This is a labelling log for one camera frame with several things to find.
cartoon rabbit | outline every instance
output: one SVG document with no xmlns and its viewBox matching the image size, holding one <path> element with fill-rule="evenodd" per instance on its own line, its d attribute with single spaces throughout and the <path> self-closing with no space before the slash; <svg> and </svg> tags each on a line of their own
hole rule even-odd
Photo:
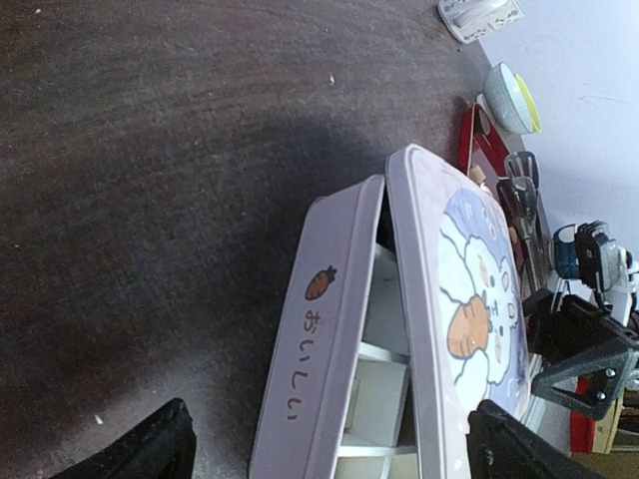
<svg viewBox="0 0 639 479">
<path fill-rule="evenodd" d="M 512 271 L 483 239 L 465 238 L 444 216 L 439 231 L 439 302 L 448 362 L 467 411 L 489 397 L 510 365 L 517 323 Z"/>
</svg>

box lid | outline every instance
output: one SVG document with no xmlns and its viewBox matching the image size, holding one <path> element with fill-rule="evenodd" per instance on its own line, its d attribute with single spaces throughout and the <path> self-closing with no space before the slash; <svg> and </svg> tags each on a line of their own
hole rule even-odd
<svg viewBox="0 0 639 479">
<path fill-rule="evenodd" d="M 386 181 L 411 356 L 421 477 L 470 477 L 468 414 L 491 399 L 520 418 L 529 400 L 518 278 L 499 204 L 415 145 Z"/>
<path fill-rule="evenodd" d="M 317 200 L 307 214 L 256 433 L 252 479 L 332 477 L 360 354 L 384 184 L 384 176 L 372 176 Z"/>
</svg>

carrot illustration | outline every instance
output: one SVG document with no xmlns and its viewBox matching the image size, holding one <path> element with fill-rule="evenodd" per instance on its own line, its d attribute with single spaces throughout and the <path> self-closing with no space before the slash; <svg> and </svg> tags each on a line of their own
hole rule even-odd
<svg viewBox="0 0 639 479">
<path fill-rule="evenodd" d="M 490 314 L 486 309 L 485 292 L 475 295 L 468 304 L 460 304 L 448 327 L 448 352 L 465 359 L 477 349 L 485 349 L 490 332 Z"/>
<path fill-rule="evenodd" d="M 313 276 L 313 279 L 311 279 L 311 282 L 307 287 L 307 292 L 304 295 L 304 298 L 308 301 L 313 301 L 322 297 L 328 290 L 330 284 L 335 281 L 336 273 L 337 270 L 331 265 Z"/>
</svg>

black clamp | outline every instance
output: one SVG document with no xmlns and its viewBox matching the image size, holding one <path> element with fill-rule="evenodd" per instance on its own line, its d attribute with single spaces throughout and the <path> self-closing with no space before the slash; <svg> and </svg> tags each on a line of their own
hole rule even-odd
<svg viewBox="0 0 639 479">
<path fill-rule="evenodd" d="M 603 294 L 619 282 L 621 255 L 606 223 L 581 225 L 575 234 L 575 249 L 579 279 L 596 294 Z"/>
<path fill-rule="evenodd" d="M 603 479 L 545 442 L 490 400 L 468 417 L 472 479 Z"/>
<path fill-rule="evenodd" d="M 591 419 L 603 419 L 637 365 L 639 336 L 578 296 L 565 296 L 556 312 L 550 312 L 551 303 L 548 290 L 524 302 L 524 314 L 532 313 L 528 348 L 544 359 L 532 393 Z M 588 383 L 583 394 L 557 386 L 579 376 Z"/>
</svg>

carrot icon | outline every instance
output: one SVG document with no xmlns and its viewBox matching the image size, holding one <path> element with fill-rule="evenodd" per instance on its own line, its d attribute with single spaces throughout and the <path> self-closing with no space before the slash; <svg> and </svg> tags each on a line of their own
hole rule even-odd
<svg viewBox="0 0 639 479">
<path fill-rule="evenodd" d="M 313 279 L 311 279 L 311 282 L 307 287 L 307 292 L 304 295 L 304 298 L 308 301 L 313 301 L 322 297 L 328 290 L 330 284 L 335 281 L 336 273 L 337 270 L 331 265 L 313 276 Z"/>
</svg>

